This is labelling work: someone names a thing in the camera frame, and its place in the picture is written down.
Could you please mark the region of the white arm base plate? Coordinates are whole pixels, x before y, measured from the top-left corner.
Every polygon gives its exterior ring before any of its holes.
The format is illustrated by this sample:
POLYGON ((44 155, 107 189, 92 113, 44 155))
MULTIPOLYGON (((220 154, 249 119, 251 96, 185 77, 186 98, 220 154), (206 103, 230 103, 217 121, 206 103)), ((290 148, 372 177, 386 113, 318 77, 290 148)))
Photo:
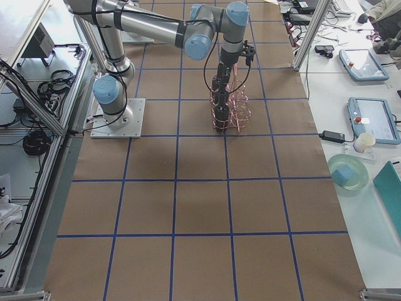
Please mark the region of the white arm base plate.
POLYGON ((106 119, 104 119, 103 110, 98 104, 96 113, 102 116, 94 120, 90 137, 94 139, 140 138, 145 102, 144 98, 129 98, 128 105, 121 117, 106 115, 106 119))

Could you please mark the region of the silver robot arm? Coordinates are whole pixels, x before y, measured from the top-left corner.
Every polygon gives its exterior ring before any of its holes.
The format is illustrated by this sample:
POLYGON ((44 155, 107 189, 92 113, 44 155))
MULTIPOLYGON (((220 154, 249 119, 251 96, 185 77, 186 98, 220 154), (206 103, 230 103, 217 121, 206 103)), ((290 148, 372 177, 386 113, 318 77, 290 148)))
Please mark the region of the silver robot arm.
POLYGON ((255 50, 244 40, 249 21, 249 7, 231 2, 226 8, 194 4, 188 20, 174 19, 142 9, 130 1, 67 1, 69 11, 97 27, 106 51, 106 69, 116 78, 132 79, 133 64, 125 56, 120 33, 134 33, 181 48, 193 60, 208 59, 222 34, 222 48, 217 74, 209 87, 213 124, 226 130, 231 123, 228 100, 231 71, 239 58, 253 61, 255 50))

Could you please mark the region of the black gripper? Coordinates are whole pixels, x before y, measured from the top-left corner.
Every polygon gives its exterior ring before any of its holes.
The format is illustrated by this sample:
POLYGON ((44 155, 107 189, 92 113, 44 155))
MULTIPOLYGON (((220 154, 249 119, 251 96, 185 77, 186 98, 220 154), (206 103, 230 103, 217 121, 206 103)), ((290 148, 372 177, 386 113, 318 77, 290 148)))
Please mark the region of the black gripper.
POLYGON ((236 64, 239 57, 245 57, 246 66, 251 66, 256 50, 247 43, 247 40, 239 43, 230 43, 226 40, 222 43, 220 61, 217 66, 216 86, 221 85, 221 91, 226 91, 231 77, 232 66, 236 64))

